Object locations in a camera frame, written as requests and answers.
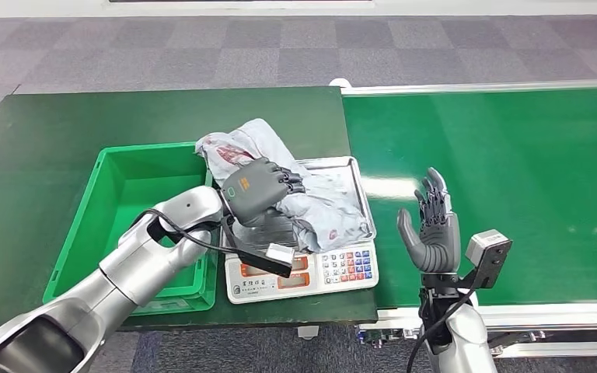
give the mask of black cable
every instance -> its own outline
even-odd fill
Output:
[[[212,245],[211,243],[207,243],[207,242],[202,241],[200,239],[196,239],[192,235],[188,234],[188,232],[184,231],[179,225],[175,224],[174,221],[170,220],[170,218],[167,217],[166,214],[162,213],[159,210],[156,210],[155,208],[147,208],[147,209],[143,210],[143,212],[140,213],[136,217],[136,219],[134,220],[134,222],[131,225],[132,226],[135,225],[146,214],[153,214],[157,218],[165,221],[168,225],[170,225],[170,227],[175,232],[179,233],[180,235],[182,235],[182,237],[184,237],[185,239],[188,239],[189,241],[195,243],[196,245],[202,246],[202,247],[207,248],[207,249],[212,249],[212,250],[220,251],[221,253],[235,253],[234,251],[232,251],[231,249],[229,249],[227,247]]]
[[[417,357],[417,352],[420,350],[420,346],[427,340],[427,338],[434,333],[434,331],[439,328],[448,318],[449,316],[453,315],[457,309],[460,309],[461,306],[466,303],[473,293],[475,292],[475,286],[472,286],[471,289],[468,291],[467,294],[461,297],[457,303],[455,303],[434,325],[429,326],[424,333],[417,339],[415,346],[413,346],[413,350],[410,352],[410,356],[408,357],[408,364],[406,366],[406,373],[410,373],[410,370],[413,368],[413,363],[415,362],[415,357]]]

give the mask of digital weighing scale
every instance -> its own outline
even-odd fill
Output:
[[[292,274],[279,277],[241,263],[236,254],[225,256],[225,282],[228,298],[234,304],[303,297],[337,291],[372,288],[379,282],[379,268],[373,239],[376,228],[369,203],[362,189],[358,163],[353,157],[306,159],[298,161],[312,174],[328,175],[333,188],[351,196],[359,206],[370,233],[359,242],[327,253],[300,253],[292,223],[283,216],[270,216],[261,227],[235,224],[234,234],[247,244],[266,250],[276,243],[296,250]],[[221,245],[229,247],[221,234]]]

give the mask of white wall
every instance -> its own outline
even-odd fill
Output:
[[[148,2],[0,0],[0,17],[101,16],[477,16],[597,14],[597,0],[375,0]]]

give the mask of green plastic crate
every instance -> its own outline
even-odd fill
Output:
[[[211,185],[195,143],[132,145],[99,153],[42,301],[49,302],[92,273],[141,211],[192,187]],[[211,250],[179,272],[134,315],[193,312],[215,302],[218,253]]]

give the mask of scale keypad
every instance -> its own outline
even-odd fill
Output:
[[[322,254],[322,262],[324,284],[368,280],[374,276],[369,250],[352,250],[339,255]]]

